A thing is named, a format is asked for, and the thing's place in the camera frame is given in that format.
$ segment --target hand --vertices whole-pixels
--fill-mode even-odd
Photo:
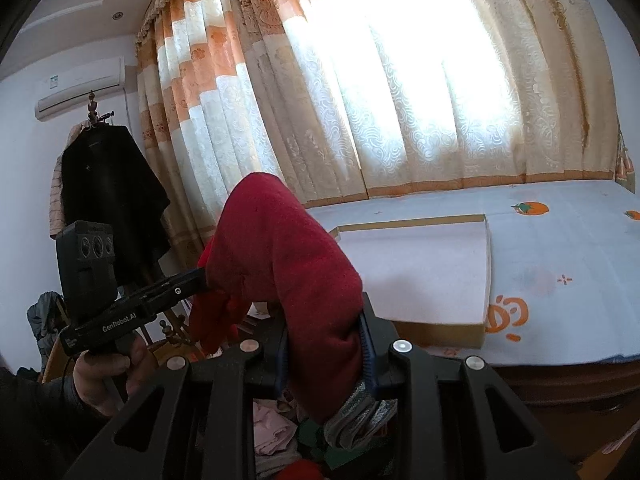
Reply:
[[[103,380],[126,372],[127,393],[132,396],[156,368],[156,358],[137,335],[131,345],[130,358],[121,354],[82,352],[74,367],[74,384],[82,402],[105,416],[113,416],[118,412],[116,401],[108,393]]]

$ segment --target orange and white curtain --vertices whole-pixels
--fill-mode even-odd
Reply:
[[[587,0],[154,0],[138,41],[186,265],[251,171],[307,206],[614,171]]]

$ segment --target pile of clothes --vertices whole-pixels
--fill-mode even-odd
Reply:
[[[302,460],[295,436],[298,423],[305,418],[304,413],[296,409],[295,400],[254,400],[255,476],[258,480],[271,478]]]

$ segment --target orange fruit pattern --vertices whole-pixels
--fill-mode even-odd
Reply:
[[[516,213],[526,216],[538,216],[549,212],[549,208],[540,202],[522,202],[511,207],[516,210]]]
[[[488,326],[484,328],[487,334],[497,334],[509,326],[523,326],[529,320],[529,306],[527,302],[522,298],[504,298],[502,295],[495,298],[495,303],[490,304],[489,311],[487,313],[486,321]],[[504,306],[515,304],[508,311]],[[520,311],[520,316],[515,321],[511,321],[511,316],[516,316]],[[513,333],[508,333],[506,338],[514,343],[520,342],[521,336]]]

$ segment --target wall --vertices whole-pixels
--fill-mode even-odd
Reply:
[[[86,119],[81,105],[44,122],[34,116],[38,81],[97,59],[124,56],[135,67],[134,37],[78,46],[47,57],[0,81],[0,356],[15,371],[40,369],[40,355],[26,319],[28,306],[46,290],[60,291],[56,248],[49,238],[49,190],[57,156],[69,130]],[[126,124],[142,147],[135,77],[127,94],[98,99],[98,111],[115,111],[114,124]]]
[[[620,129],[632,159],[640,164],[640,55],[629,31],[609,2],[589,1],[609,54]]]

